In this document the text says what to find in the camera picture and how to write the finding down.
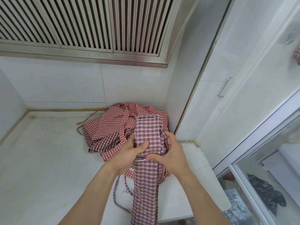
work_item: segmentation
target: forearm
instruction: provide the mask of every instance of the forearm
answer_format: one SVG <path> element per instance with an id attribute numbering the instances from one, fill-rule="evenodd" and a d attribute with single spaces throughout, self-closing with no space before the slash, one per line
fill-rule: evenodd
<path id="1" fill-rule="evenodd" d="M 105 163 L 59 225 L 100 224 L 116 177 L 117 171 Z"/>
<path id="2" fill-rule="evenodd" d="M 191 170 L 177 178 L 186 193 L 198 225 L 230 224 Z"/>

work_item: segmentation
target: stainless steel range hood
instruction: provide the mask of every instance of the stainless steel range hood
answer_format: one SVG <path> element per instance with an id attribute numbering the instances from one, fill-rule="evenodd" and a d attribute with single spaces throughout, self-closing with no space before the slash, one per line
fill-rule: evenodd
<path id="1" fill-rule="evenodd" d="M 0 0 L 0 55 L 166 68 L 199 0 Z"/>

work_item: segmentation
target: black garment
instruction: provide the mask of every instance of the black garment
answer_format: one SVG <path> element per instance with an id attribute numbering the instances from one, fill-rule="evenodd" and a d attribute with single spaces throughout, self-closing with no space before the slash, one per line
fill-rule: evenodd
<path id="1" fill-rule="evenodd" d="M 274 190 L 268 182 L 257 178 L 255 175 L 247 174 L 248 180 L 261 198 L 265 206 L 276 216 L 278 204 L 287 206 L 287 202 L 280 191 Z"/>

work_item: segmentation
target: left hand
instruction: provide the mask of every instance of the left hand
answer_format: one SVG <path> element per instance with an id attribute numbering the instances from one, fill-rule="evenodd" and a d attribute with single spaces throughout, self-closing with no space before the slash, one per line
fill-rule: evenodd
<path id="1" fill-rule="evenodd" d="M 145 151 L 148 146 L 149 142 L 146 140 L 139 147 L 135 147 L 135 136 L 132 134 L 120 150 L 106 163 L 110 164 L 118 175 L 124 174 L 133 165 L 137 155 Z"/>

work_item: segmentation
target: hand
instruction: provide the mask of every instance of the hand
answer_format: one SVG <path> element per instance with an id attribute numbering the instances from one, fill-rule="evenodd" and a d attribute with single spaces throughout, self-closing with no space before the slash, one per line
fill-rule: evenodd
<path id="1" fill-rule="evenodd" d="M 117 175 L 124 174 L 132 165 L 139 153 L 142 153 L 149 146 L 148 140 L 139 147 L 135 147 L 135 136 L 132 134 L 120 150 L 106 163 L 110 164 Z"/>
<path id="2" fill-rule="evenodd" d="M 171 132 L 165 131 L 168 139 L 169 151 L 161 156 L 157 154 L 149 154 L 146 159 L 155 160 L 163 164 L 163 166 L 177 178 L 191 172 L 188 162 L 185 158 L 182 145 L 176 140 Z"/>

